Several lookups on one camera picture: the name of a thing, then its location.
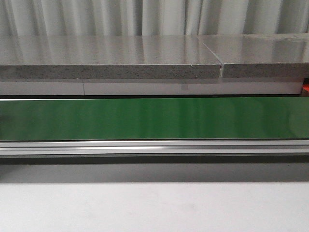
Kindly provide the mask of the grey stone counter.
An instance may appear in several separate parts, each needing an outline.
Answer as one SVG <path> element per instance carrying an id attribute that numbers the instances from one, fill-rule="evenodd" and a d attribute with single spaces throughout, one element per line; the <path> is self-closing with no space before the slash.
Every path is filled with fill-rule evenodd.
<path id="1" fill-rule="evenodd" d="M 298 95 L 309 36 L 4 36 L 3 96 Z"/>

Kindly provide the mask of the green conveyor belt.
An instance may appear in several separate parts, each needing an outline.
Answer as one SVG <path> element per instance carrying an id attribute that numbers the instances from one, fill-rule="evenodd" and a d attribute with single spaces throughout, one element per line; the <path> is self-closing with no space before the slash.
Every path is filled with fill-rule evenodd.
<path id="1" fill-rule="evenodd" d="M 306 97 L 2 101 L 3 141 L 307 139 Z"/>

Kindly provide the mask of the red plate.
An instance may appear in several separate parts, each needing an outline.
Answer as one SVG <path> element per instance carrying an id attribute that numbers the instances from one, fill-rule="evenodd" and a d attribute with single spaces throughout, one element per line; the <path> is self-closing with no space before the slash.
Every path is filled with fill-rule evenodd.
<path id="1" fill-rule="evenodd" d="M 302 97 L 308 97 L 309 96 L 309 84 L 304 84 L 302 86 L 301 96 Z"/>

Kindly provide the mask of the white pleated curtain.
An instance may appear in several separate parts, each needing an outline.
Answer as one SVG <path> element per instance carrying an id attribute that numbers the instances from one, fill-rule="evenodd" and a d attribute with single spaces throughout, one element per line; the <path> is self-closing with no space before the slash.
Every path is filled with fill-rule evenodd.
<path id="1" fill-rule="evenodd" d="M 206 35 L 307 33 L 306 0 L 3 0 L 0 33 Z"/>

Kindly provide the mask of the aluminium conveyor frame rail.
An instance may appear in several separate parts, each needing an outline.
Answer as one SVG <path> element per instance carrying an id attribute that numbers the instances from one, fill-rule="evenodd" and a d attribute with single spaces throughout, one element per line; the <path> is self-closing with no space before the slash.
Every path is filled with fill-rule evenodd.
<path id="1" fill-rule="evenodd" d="M 308 140 L 111 140 L 2 142 L 1 158 L 308 155 Z"/>

